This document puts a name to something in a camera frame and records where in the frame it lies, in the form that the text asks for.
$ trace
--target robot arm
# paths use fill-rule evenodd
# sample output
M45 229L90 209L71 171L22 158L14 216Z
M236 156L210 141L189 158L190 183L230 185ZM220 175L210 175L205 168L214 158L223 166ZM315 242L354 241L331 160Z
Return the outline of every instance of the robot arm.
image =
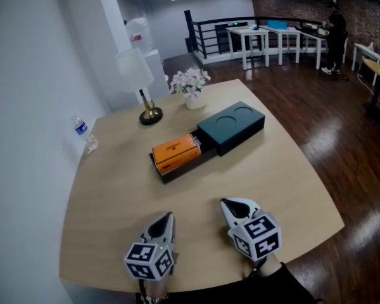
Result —
M224 198L221 209L235 248L254 262L281 248L281 230L272 214L250 199Z
M165 282L174 266L175 217L168 212L149 223L140 235L141 242L135 242L124 258L129 274L139 279L142 297L146 302L157 302L166 295ZM159 294L156 300L148 298L144 281L148 281L153 292Z

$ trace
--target white lampshade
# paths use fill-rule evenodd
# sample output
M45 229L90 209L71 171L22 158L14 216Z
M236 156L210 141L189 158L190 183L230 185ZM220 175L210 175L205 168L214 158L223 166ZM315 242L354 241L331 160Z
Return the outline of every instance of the white lampshade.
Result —
M136 92L153 82L153 75L139 48L129 49L115 56L122 77L123 92Z

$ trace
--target white flower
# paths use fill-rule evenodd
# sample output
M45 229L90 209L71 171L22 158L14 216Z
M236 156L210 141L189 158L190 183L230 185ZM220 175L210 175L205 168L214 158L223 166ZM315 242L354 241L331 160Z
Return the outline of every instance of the white flower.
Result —
M206 71L188 69L185 73L178 71L170 83L170 93L181 92L185 97L197 98L206 80L211 80Z
M206 78L208 81L211 80L211 77L208 75L207 71L202 71L203 77Z

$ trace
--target blue object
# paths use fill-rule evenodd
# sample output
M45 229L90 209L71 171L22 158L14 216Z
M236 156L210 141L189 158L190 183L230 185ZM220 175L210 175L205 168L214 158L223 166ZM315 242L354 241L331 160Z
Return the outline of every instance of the blue object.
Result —
M280 20L268 20L267 26L273 29L287 29L287 23Z
M76 126L75 131L78 135L83 135L84 132L87 130L86 123L81 120Z

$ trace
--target cable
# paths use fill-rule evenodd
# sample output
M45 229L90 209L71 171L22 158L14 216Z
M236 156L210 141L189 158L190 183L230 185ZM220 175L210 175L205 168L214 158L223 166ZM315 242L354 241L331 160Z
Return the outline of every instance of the cable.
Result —
M247 278L250 278L250 277L255 276L255 275L258 273L260 267L262 267L262 266L265 264L266 260L267 260L267 257L265 257L265 258L263 258L262 260L260 260L259 263L258 263L258 264L256 265L256 267L251 271L251 273L249 274L249 276L248 276Z
M370 89L370 88L367 86L367 84L363 83L363 81L360 80L360 77L363 77L363 75L360 75L359 73L357 73L357 79L359 80L359 82L360 82L361 84L363 84L363 85L367 88L367 90L369 90L369 91L372 93L372 95L374 96L374 92L373 92L373 90Z
M146 297L146 292L145 292L145 286L144 286L144 280L143 279L139 280L139 290L141 292L142 299L144 300L144 302L146 304L149 304L149 301L148 301L148 299Z

